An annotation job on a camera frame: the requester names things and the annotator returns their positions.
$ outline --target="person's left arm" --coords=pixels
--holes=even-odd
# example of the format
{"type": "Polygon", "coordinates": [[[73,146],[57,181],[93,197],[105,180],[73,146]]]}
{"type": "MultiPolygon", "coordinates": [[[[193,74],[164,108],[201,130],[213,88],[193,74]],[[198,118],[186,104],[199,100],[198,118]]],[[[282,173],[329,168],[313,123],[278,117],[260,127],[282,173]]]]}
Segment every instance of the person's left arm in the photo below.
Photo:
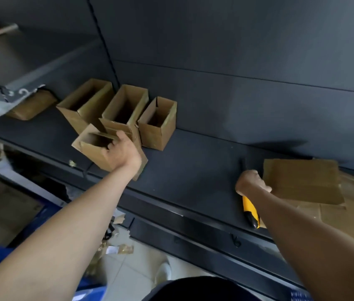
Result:
{"type": "Polygon", "coordinates": [[[137,173],[141,157],[132,141],[103,150],[114,171],[44,223],[2,263],[0,300],[71,300],[100,246],[124,188],[137,173]]]}

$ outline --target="white tile floor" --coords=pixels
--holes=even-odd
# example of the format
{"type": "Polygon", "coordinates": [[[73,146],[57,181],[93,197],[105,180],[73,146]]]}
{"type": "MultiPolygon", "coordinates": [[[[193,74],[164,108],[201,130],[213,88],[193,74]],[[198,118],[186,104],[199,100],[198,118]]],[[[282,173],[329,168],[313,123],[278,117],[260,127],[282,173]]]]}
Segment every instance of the white tile floor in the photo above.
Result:
{"type": "Polygon", "coordinates": [[[129,232],[122,227],[118,227],[118,230],[119,235],[111,238],[110,244],[133,245],[134,253],[108,254],[102,259],[107,278],[107,291],[103,301],[141,301],[154,287],[157,268],[166,260],[170,263],[173,280],[212,276],[196,266],[132,241],[129,232]]]}

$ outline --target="fist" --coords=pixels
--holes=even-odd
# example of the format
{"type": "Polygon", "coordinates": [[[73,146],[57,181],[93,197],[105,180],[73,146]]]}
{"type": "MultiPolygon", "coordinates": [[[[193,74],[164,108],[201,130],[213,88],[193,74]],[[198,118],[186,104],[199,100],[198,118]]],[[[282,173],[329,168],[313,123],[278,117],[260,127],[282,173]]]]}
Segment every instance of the fist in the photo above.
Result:
{"type": "Polygon", "coordinates": [[[102,148],[101,153],[112,169],[128,167],[134,176],[141,167],[142,158],[124,131],[117,131],[116,134],[119,139],[114,139],[107,149],[102,148]]]}
{"type": "Polygon", "coordinates": [[[245,195],[245,191],[248,187],[258,186],[262,189],[265,189],[267,192],[271,192],[272,188],[266,186],[263,179],[260,178],[258,172],[256,170],[247,170],[241,173],[238,178],[237,183],[235,184],[235,191],[239,195],[245,195]]]}

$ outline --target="shoe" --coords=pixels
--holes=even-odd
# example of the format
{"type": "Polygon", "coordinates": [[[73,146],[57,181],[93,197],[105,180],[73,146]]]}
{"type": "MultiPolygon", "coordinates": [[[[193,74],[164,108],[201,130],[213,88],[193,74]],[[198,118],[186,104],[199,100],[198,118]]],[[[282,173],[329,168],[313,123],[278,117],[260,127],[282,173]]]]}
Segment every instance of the shoe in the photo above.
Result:
{"type": "Polygon", "coordinates": [[[163,262],[154,276],[154,285],[157,286],[160,283],[171,280],[171,267],[168,262],[163,262]]]}

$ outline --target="yellow and black utility knife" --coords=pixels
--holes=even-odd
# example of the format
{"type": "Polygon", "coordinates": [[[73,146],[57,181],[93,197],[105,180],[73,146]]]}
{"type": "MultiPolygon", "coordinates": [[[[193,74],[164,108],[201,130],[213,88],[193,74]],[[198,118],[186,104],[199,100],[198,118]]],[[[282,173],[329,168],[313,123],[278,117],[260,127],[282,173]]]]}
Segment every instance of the yellow and black utility knife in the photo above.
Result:
{"type": "MultiPolygon", "coordinates": [[[[245,158],[242,159],[242,161],[241,161],[241,168],[242,168],[243,172],[247,169],[245,158]]],[[[249,198],[247,198],[244,195],[242,196],[242,204],[244,207],[244,216],[247,219],[250,226],[252,228],[259,228],[259,226],[260,226],[259,214],[256,211],[254,204],[252,204],[252,202],[249,200],[249,198]]]]}

